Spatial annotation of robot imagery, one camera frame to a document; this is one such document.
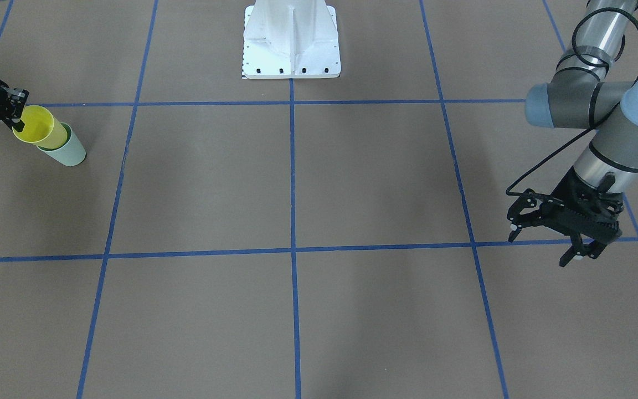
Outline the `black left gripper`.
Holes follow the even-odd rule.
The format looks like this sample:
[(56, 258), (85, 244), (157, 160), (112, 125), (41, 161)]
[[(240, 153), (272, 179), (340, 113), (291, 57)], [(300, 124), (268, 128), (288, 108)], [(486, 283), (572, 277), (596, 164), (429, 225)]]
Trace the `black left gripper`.
[[(590, 187), (570, 168), (551, 195), (538, 207), (538, 194), (526, 189), (507, 210), (512, 243), (522, 230), (542, 226), (569, 236), (570, 247), (559, 258), (559, 266), (581, 258), (597, 259), (608, 244), (622, 235), (618, 217), (623, 211), (622, 193)], [(592, 238), (584, 243), (582, 236)]]

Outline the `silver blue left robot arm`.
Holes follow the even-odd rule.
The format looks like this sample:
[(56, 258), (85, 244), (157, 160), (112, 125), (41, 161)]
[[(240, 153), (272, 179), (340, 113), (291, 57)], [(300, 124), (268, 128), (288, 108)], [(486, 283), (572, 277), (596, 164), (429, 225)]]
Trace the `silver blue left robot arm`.
[(509, 242), (541, 226), (569, 237), (562, 267), (597, 258), (622, 235), (624, 192), (638, 177), (638, 73), (630, 83), (606, 80), (625, 48), (627, 25), (638, 33), (638, 1), (590, 1), (586, 10), (552, 80), (527, 94), (525, 116), (533, 126), (594, 136), (552, 192), (506, 189), (516, 198), (507, 210)]

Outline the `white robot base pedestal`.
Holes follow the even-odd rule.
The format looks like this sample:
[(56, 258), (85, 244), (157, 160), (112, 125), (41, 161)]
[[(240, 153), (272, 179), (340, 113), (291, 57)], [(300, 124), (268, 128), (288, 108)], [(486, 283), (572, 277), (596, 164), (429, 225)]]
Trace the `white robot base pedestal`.
[(244, 12), (245, 79), (330, 79), (341, 75), (335, 7), (324, 1), (256, 1)]

